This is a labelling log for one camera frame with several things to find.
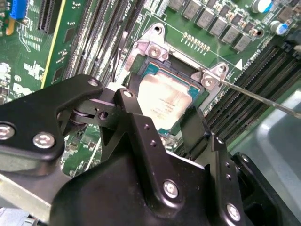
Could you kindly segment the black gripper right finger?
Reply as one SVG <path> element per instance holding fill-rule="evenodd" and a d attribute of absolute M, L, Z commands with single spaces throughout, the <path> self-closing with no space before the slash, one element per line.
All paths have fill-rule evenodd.
<path fill-rule="evenodd" d="M 242 153 L 230 155 L 194 106 L 182 118 L 184 148 L 204 166 L 206 213 L 218 226 L 285 226 L 286 205 L 256 165 Z"/>

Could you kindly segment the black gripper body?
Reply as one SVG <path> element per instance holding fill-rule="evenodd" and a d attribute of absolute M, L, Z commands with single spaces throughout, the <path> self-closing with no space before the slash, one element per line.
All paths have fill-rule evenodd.
<path fill-rule="evenodd" d="M 168 154 L 160 145 L 115 152 L 101 165 L 67 182 L 50 212 L 52 226 L 225 225 L 218 180 L 222 147 L 201 154 L 203 167 Z"/>

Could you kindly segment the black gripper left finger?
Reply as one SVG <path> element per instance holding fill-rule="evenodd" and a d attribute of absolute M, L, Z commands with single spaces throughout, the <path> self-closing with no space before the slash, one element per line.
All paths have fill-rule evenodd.
<path fill-rule="evenodd" d="M 145 201 L 150 207 L 181 207 L 184 197 L 151 118 L 143 115 L 133 92 L 105 91 L 89 75 L 77 75 L 6 103 L 0 123 L 12 136 L 0 139 L 2 171 L 43 176 L 64 151 L 68 129 L 98 125 L 105 158 L 130 152 Z"/>

